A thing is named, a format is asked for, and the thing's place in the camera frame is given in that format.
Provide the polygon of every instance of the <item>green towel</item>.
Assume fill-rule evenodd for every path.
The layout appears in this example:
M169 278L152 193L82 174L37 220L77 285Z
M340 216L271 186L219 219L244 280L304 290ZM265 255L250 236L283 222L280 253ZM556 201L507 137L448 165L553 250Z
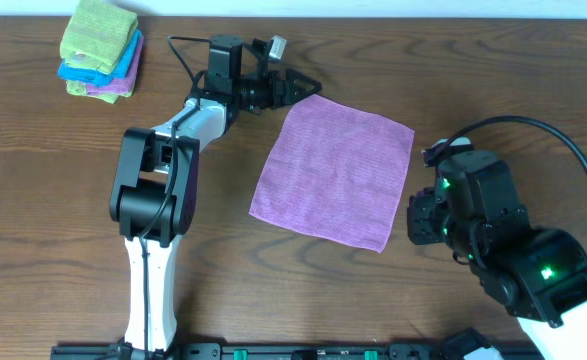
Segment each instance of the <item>green towel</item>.
M81 81L72 81L72 80L66 81L66 92L71 95L75 95L75 96L88 96L88 97L94 97L97 99L102 99L109 104L115 104L115 102L117 101L117 98L120 97L120 95L118 95L118 94L110 94L110 93L105 93L105 94L100 94L100 95L95 95L95 96L87 95L86 94L86 84ZM131 91L129 91L128 93L126 93L122 96L129 97L129 96L131 96L132 93L133 93L133 89L131 89Z
M137 14L100 0L80 0L64 31L66 65L110 74L137 28Z

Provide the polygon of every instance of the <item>stack of folded cloths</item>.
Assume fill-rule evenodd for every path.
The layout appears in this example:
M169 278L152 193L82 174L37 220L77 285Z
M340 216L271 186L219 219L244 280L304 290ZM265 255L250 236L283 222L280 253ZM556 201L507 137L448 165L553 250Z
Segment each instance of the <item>stack of folded cloths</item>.
M80 0L64 31L57 74L69 94L113 104L133 92L143 43L137 14L100 0Z

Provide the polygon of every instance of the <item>wooden tabletop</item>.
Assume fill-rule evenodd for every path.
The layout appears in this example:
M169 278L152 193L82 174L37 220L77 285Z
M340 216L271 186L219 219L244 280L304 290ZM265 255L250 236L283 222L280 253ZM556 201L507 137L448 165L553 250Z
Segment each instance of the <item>wooden tabletop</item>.
M115 105L68 95L57 78L67 22L0 17L0 358L46 358L59 342L124 334L128 258L108 201L124 131L165 122L190 88L168 34L279 34L285 65L320 80L324 96L415 130L380 255L248 215L288 109L242 114L200 158L175 277L181 334L384 343L473 326L490 339L526 339L445 245L409 242L406 207L433 181L420 150L485 117L547 120L587 154L587 21L141 18L136 89ZM195 69L206 66L206 46L178 48ZM587 181L566 148L522 125L471 138L508 162L533 224L562 227L587 249Z

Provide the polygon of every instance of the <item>folded cloth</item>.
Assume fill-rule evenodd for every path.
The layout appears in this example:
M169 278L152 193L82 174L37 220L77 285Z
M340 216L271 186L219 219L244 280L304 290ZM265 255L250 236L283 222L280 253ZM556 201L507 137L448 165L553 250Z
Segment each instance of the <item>folded cloth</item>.
M117 98L120 97L118 94L99 94L99 95L88 95L86 93L86 84L84 84L83 82L80 81L71 81L71 80L67 80L66 81L66 92L71 94L71 95L76 95L76 96L88 96L88 97L94 97L94 98L98 98L98 99L102 99L104 101L106 101L109 104L115 104L115 102L117 101Z
M113 78L124 78L129 70L133 55L135 54L135 49L137 48L137 43L141 36L142 32L140 32L140 30L135 30L131 41L129 41L129 44L126 46L126 49L122 54L122 58L117 63L117 66L111 75L104 75L97 70L72 68L66 65L66 60L64 59L62 59L62 64L57 70L57 75L64 80L82 81L95 86L108 85Z
M137 27L137 15L100 0L80 0L64 31L60 55L69 67L109 75Z
M305 235L382 252L414 131L318 95L286 117L249 213Z
M137 66L140 62L140 54L142 54L142 45L144 44L144 36L140 35L140 40L137 42L135 55L129 73L124 79L113 79L109 85L95 86L93 84L86 84L86 93L91 96L96 96L104 93L118 94L122 96L130 96L135 87L135 78L137 77Z

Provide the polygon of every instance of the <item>purple cloth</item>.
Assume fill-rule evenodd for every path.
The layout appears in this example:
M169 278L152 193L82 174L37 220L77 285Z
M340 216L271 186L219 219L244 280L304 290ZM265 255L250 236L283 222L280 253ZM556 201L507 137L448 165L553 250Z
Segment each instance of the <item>purple cloth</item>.
M413 133L313 95L287 115L249 214L381 253L404 187Z
M105 86L86 84L86 94L92 96L105 93L126 95L133 91L133 87L135 86L135 78L137 77L137 65L140 62L140 54L142 53L142 44L144 44L144 36L140 34L140 38L137 41L137 46L135 47L135 55L133 55L133 60L131 60L129 70L123 79L114 78L110 84Z

